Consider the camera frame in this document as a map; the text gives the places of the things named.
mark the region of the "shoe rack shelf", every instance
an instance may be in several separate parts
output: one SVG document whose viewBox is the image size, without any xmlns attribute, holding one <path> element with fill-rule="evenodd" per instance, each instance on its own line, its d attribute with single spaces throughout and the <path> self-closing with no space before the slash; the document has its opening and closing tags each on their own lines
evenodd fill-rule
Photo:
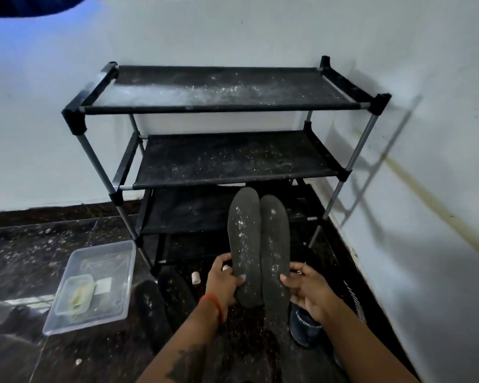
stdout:
<svg viewBox="0 0 479 383">
<path fill-rule="evenodd" d="M 319 68 L 120 66 L 110 62 L 62 115 L 155 273 L 158 265 L 177 260 L 182 250 L 200 258 L 214 255 L 217 247 L 227 249 L 227 212 L 239 187 L 220 184 L 247 183 L 260 196 L 274 194 L 286 206 L 291 223 L 318 216 L 326 219 L 390 98 L 389 94 L 372 97 L 359 89 L 333 70 L 326 56 Z M 313 133 L 314 110 L 371 113 L 346 167 Z M 296 131 L 183 135 L 140 134 L 135 121 L 135 114 L 242 111 L 307 111 L 307 119 L 303 129 Z M 100 114 L 129 115 L 133 128 L 112 180 L 85 136 L 85 117 Z M 142 154 L 141 165 L 134 184 L 126 186 L 137 150 Z M 326 176 L 337 177 L 339 184 L 324 215 L 315 215 L 320 207 L 309 206 L 316 201 L 315 195 L 303 178 Z M 122 207 L 123 191 L 134 189 L 144 190 L 136 225 Z M 320 231 L 318 226 L 309 247 Z"/>
</svg>

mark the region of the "small plastic container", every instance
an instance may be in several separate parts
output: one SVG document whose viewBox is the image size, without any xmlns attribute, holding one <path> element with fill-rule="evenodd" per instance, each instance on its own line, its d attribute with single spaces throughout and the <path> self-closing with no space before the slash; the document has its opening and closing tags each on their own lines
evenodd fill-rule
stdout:
<svg viewBox="0 0 479 383">
<path fill-rule="evenodd" d="M 55 314 L 81 315 L 86 312 L 94 294 L 94 286 L 94 279 L 90 274 L 66 279 L 55 305 Z"/>
<path fill-rule="evenodd" d="M 62 334 L 126 318 L 135 256 L 132 240 L 74 251 L 43 333 Z"/>
</svg>

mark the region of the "red string bracelet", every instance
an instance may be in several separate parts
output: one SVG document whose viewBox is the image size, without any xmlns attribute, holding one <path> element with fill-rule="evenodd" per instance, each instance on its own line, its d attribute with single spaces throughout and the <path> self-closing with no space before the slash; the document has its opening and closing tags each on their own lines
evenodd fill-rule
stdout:
<svg viewBox="0 0 479 383">
<path fill-rule="evenodd" d="M 211 300 L 215 304 L 215 306 L 218 309 L 218 323 L 223 324 L 224 323 L 224 311 L 222 310 L 222 306 L 220 305 L 220 301 L 218 301 L 217 296 L 215 296 L 213 293 L 206 293 L 204 296 L 200 298 L 199 301 L 202 300 Z"/>
</svg>

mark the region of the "tattoo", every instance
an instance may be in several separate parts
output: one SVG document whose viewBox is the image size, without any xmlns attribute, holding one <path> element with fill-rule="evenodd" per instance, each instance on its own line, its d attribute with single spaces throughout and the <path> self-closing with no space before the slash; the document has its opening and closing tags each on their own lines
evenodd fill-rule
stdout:
<svg viewBox="0 0 479 383">
<path fill-rule="evenodd" d="M 179 358 L 165 377 L 174 383 L 201 383 L 205 361 L 206 344 L 192 345 L 186 351 L 179 351 Z"/>
</svg>

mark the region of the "hand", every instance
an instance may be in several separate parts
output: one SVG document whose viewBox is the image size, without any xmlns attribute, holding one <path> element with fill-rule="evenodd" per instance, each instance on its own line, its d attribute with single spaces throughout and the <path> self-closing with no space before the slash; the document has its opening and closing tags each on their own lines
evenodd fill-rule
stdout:
<svg viewBox="0 0 479 383">
<path fill-rule="evenodd" d="M 290 273 L 289 277 L 280 275 L 282 284 L 291 289 L 291 302 L 307 310 L 314 320 L 323 325 L 338 297 L 323 276 L 310 266 L 300 262 L 291 262 L 290 266 L 291 270 L 302 272 Z"/>
<path fill-rule="evenodd" d="M 213 262 L 208 273 L 206 283 L 206 294 L 211 293 L 217 296 L 220 306 L 224 312 L 224 320 L 227 318 L 227 310 L 230 305 L 236 303 L 234 292 L 238 286 L 245 283 L 245 275 L 235 277 L 232 275 L 232 268 L 222 271 L 225 261 L 231 259 L 231 253 L 219 255 Z"/>
</svg>

